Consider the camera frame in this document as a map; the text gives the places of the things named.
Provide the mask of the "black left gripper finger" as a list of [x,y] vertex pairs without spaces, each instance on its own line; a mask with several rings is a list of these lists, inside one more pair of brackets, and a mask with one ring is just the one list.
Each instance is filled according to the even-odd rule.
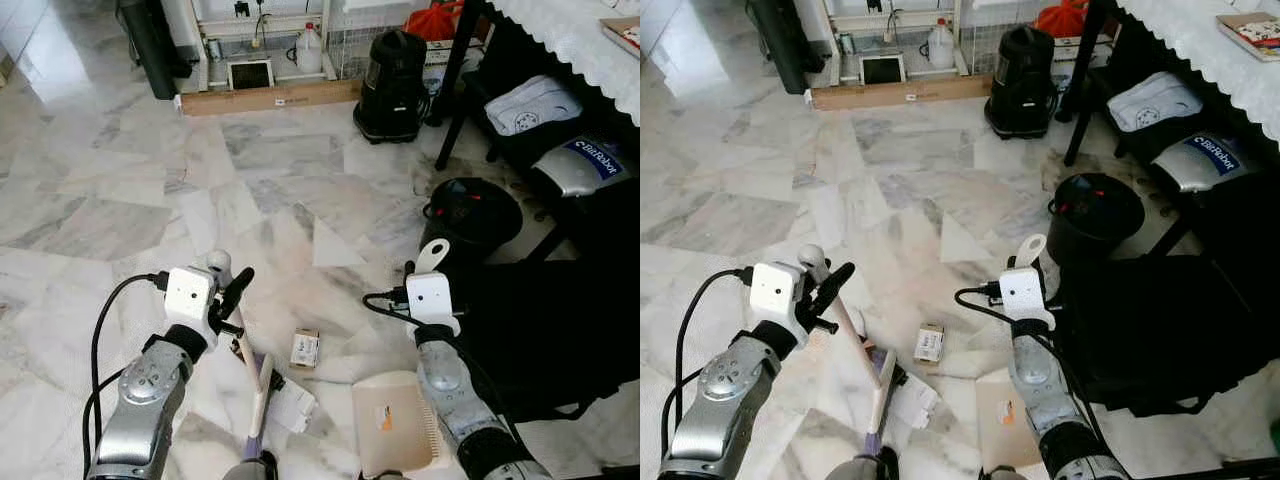
[[838,293],[844,284],[852,276],[856,271],[856,266],[852,262],[844,262],[836,270],[833,270],[824,280],[817,284],[817,289],[812,301],[812,314],[822,315],[827,308],[838,298]]
[[238,308],[242,296],[252,279],[253,268],[244,268],[223,291],[220,302],[220,319],[229,319]]

